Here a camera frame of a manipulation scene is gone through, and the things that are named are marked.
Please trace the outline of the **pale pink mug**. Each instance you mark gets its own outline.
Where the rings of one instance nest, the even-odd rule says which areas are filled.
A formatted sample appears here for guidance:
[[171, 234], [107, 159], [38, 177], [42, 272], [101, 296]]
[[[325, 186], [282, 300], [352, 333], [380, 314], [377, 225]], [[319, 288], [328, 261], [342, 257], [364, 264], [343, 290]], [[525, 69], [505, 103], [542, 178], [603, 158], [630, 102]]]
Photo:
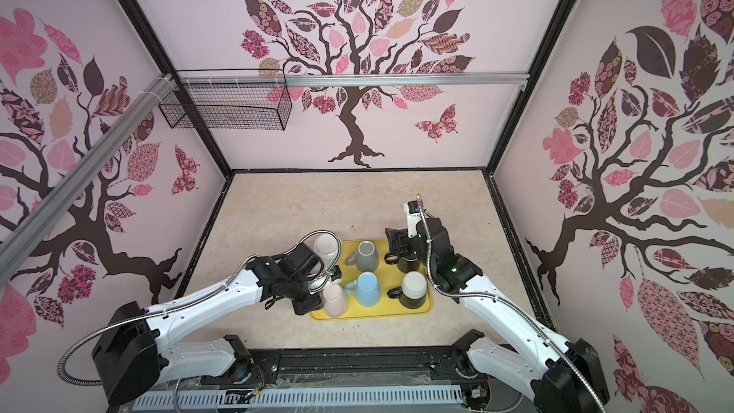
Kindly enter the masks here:
[[340, 285], [330, 285], [321, 291], [323, 311], [331, 319], [339, 319], [348, 310], [347, 294]]

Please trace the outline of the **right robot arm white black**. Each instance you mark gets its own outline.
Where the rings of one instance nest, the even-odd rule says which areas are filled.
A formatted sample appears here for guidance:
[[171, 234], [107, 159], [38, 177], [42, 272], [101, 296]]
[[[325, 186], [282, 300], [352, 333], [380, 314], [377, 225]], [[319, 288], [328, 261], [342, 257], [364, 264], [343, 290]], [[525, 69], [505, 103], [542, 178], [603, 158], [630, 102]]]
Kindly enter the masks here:
[[479, 315], [504, 340], [476, 338], [464, 348], [472, 368], [504, 382], [538, 412], [602, 412], [610, 399], [598, 352], [540, 323], [501, 293], [481, 268], [451, 245], [438, 218], [386, 229], [388, 254], [424, 265], [437, 294]]

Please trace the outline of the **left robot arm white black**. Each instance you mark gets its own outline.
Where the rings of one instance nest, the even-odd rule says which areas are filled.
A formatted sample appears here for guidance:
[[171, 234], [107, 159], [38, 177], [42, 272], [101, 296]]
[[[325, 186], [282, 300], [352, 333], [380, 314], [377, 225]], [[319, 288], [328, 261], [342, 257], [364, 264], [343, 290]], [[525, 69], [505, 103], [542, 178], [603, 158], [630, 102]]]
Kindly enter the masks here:
[[185, 343], [184, 337], [261, 302], [288, 299], [296, 315], [309, 314], [322, 305], [310, 284], [324, 271], [323, 260], [300, 243], [288, 254], [254, 256], [229, 278], [189, 296], [147, 309], [135, 302], [120, 307], [92, 352], [109, 405], [125, 405], [172, 380], [246, 380], [253, 361], [240, 338]]

